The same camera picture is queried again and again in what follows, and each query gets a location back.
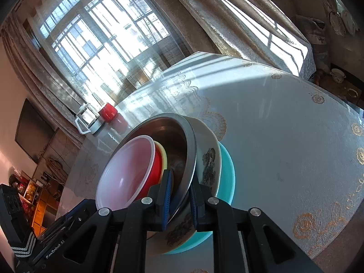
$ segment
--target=brown curtain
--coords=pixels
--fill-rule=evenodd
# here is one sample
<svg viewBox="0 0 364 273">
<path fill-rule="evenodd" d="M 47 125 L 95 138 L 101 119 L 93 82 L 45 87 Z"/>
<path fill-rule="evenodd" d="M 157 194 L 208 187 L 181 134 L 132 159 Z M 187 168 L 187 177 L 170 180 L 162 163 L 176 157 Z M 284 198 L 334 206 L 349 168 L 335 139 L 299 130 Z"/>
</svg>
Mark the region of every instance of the brown curtain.
<svg viewBox="0 0 364 273">
<path fill-rule="evenodd" d="M 13 13 L 5 21 L 0 35 L 14 71 L 38 102 L 38 107 L 80 148 L 84 136 L 78 132 L 73 121 L 83 100 L 35 48 Z"/>
<path fill-rule="evenodd" d="M 208 34 L 221 54 L 268 64 L 305 79 L 315 71 L 311 45 L 271 0 L 179 2 Z M 268 42 L 259 39 L 263 33 L 269 34 Z M 308 52 L 305 58 L 300 59 L 303 60 L 303 65 L 301 69 L 298 67 L 296 73 L 295 68 L 288 63 L 288 58 L 295 56 L 290 49 L 297 48 L 298 45 L 301 48 L 305 46 Z"/>
<path fill-rule="evenodd" d="M 322 0 L 327 18 L 335 33 L 345 36 L 346 29 L 340 15 L 337 13 L 336 0 Z"/>
</svg>

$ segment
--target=red cup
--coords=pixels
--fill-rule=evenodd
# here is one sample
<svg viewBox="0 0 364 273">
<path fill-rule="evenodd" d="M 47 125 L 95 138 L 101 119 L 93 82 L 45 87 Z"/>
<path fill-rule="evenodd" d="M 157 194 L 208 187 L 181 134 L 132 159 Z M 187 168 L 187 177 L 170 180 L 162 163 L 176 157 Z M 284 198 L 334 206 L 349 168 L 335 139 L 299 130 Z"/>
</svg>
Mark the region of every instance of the red cup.
<svg viewBox="0 0 364 273">
<path fill-rule="evenodd" d="M 159 179 L 161 178 L 161 170 L 162 170 L 162 155 L 157 147 L 155 147 L 155 156 L 152 165 L 152 169 L 150 170 L 149 176 L 140 190 L 136 200 L 144 198 L 148 195 L 149 188 L 153 185 L 159 184 Z"/>
<path fill-rule="evenodd" d="M 109 123 L 116 117 L 118 110 L 109 103 L 106 103 L 106 105 L 99 111 L 99 114 L 102 119 Z"/>
</svg>

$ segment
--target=white handle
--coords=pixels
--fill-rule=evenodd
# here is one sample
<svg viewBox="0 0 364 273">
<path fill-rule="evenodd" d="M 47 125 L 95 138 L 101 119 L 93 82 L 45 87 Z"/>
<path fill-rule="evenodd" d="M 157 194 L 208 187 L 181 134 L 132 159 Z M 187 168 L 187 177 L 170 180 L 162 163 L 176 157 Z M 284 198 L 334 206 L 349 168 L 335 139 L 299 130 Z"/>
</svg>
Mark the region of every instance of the white handle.
<svg viewBox="0 0 364 273">
<path fill-rule="evenodd" d="M 78 131 L 80 132 L 80 134 L 86 134 L 86 133 L 91 132 L 91 130 L 89 130 L 88 128 L 87 128 L 87 131 L 82 131 L 82 129 L 80 128 L 80 124 L 78 124 L 78 121 L 80 121 L 81 124 L 83 126 L 85 126 L 86 128 L 87 128 L 87 126 L 81 121 L 81 119 L 79 117 L 76 118 L 75 123 L 76 123 L 76 127 L 77 127 Z"/>
</svg>

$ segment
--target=stainless steel bowl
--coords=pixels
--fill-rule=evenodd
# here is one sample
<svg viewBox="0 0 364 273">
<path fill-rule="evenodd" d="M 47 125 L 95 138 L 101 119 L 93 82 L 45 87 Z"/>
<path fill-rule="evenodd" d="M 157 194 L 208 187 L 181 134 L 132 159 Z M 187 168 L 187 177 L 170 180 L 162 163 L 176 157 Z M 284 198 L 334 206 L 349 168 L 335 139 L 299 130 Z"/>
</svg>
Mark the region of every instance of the stainless steel bowl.
<svg viewBox="0 0 364 273">
<path fill-rule="evenodd" d="M 117 146 L 110 159 L 129 140 L 139 135 L 149 135 L 166 150 L 168 169 L 173 171 L 174 177 L 169 209 L 171 219 L 181 207 L 195 171 L 197 144 L 194 131 L 181 115 L 160 114 L 134 128 Z"/>
</svg>

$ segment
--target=table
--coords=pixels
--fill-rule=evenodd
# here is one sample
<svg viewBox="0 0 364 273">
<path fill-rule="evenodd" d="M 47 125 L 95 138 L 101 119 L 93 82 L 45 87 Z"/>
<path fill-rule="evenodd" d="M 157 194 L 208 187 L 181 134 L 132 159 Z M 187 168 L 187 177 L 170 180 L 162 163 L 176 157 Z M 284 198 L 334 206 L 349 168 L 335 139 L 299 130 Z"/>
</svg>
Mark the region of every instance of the table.
<svg viewBox="0 0 364 273">
<path fill-rule="evenodd" d="M 325 272 L 342 272 L 363 243 L 364 123 L 329 92 L 266 65 L 197 52 L 117 109 L 118 120 L 87 135 L 58 216 L 95 198 L 110 155 L 135 126 L 175 112 L 203 120 L 230 152 L 232 206 L 261 208 Z M 211 273 L 212 256 L 210 237 L 181 254 L 147 257 L 146 272 Z"/>
</svg>

